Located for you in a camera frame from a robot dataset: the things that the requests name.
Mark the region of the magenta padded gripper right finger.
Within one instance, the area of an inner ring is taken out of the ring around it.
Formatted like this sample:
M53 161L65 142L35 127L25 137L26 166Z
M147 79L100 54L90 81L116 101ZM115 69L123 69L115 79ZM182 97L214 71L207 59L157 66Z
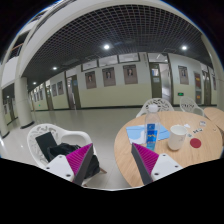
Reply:
M132 144L131 153L144 185L148 185L182 169L182 166L168 154L157 154L136 143Z

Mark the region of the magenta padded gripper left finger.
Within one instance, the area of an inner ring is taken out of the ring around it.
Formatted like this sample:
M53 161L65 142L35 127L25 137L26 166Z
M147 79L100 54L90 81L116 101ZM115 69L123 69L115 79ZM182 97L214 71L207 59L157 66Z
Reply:
M92 159L94 150L90 143L74 151L69 145L48 148L50 162L45 170L65 180L81 186Z

